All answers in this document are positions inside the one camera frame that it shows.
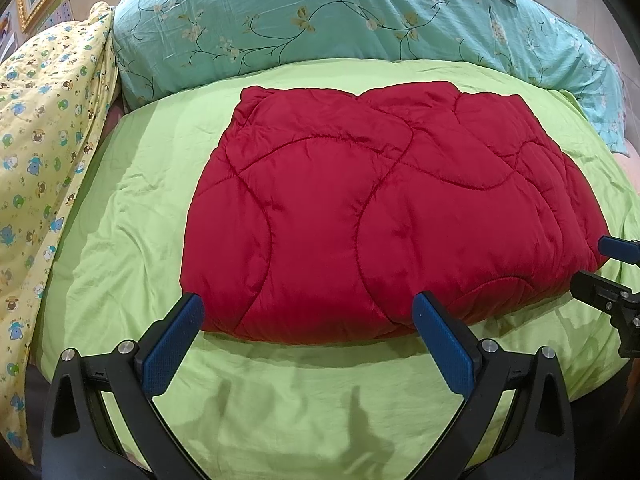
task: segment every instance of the yellow patterned blanket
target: yellow patterned blanket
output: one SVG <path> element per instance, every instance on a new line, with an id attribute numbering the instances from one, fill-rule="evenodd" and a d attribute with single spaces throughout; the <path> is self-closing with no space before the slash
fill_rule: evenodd
<path id="1" fill-rule="evenodd" d="M 60 23 L 0 64 L 0 431 L 32 460 L 24 371 L 65 219 L 91 163 L 118 70 L 113 10 Z"/>

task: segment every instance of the tiled floor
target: tiled floor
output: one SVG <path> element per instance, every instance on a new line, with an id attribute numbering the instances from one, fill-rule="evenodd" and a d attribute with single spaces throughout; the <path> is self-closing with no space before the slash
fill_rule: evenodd
<path id="1" fill-rule="evenodd" d="M 640 150 L 640 64 L 602 0 L 536 0 L 585 31 L 620 68 L 625 86 L 625 135 Z"/>

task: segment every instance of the blue gripper pad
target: blue gripper pad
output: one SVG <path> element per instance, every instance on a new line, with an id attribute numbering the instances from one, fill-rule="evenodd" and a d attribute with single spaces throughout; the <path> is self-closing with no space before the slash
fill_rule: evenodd
<path id="1" fill-rule="evenodd" d="M 154 322 L 140 338 L 136 371 L 147 397 L 165 393 L 203 320 L 200 297 L 185 294 L 164 319 Z"/>
<path id="2" fill-rule="evenodd" d="M 626 264 L 640 264 L 640 243 L 638 242 L 603 236 L 598 240 L 598 250 L 602 256 L 608 256 Z"/>
<path id="3" fill-rule="evenodd" d="M 474 362 L 468 352 L 423 293 L 414 298 L 412 315 L 416 330 L 436 361 L 447 386 L 467 400 L 475 384 Z"/>

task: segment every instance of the red comforter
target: red comforter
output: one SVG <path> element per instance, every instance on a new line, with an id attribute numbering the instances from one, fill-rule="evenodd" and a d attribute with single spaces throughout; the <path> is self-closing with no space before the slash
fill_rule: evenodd
<path id="1" fill-rule="evenodd" d="M 564 293 L 604 263 L 606 233 L 519 96 L 251 87 L 200 177 L 180 283 L 204 300 L 203 330 L 390 337 L 414 329 L 425 289 L 466 322 Z"/>

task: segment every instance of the metal screw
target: metal screw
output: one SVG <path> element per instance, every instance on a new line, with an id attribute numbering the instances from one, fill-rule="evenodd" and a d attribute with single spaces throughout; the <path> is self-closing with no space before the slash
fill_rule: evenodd
<path id="1" fill-rule="evenodd" d="M 551 346 L 543 346 L 542 355 L 547 359 L 553 359 L 554 357 L 556 357 L 556 351 L 551 348 Z"/>
<path id="2" fill-rule="evenodd" d="M 76 356 L 76 351 L 73 348 L 67 348 L 62 352 L 63 361 L 71 361 Z"/>
<path id="3" fill-rule="evenodd" d="M 494 354 L 498 351 L 498 343 L 493 339 L 482 340 L 482 350 L 489 354 Z"/>
<path id="4" fill-rule="evenodd" d="M 134 346 L 135 343 L 133 341 L 123 341 L 118 345 L 118 352 L 120 352 L 121 354 L 128 354 L 133 350 Z"/>

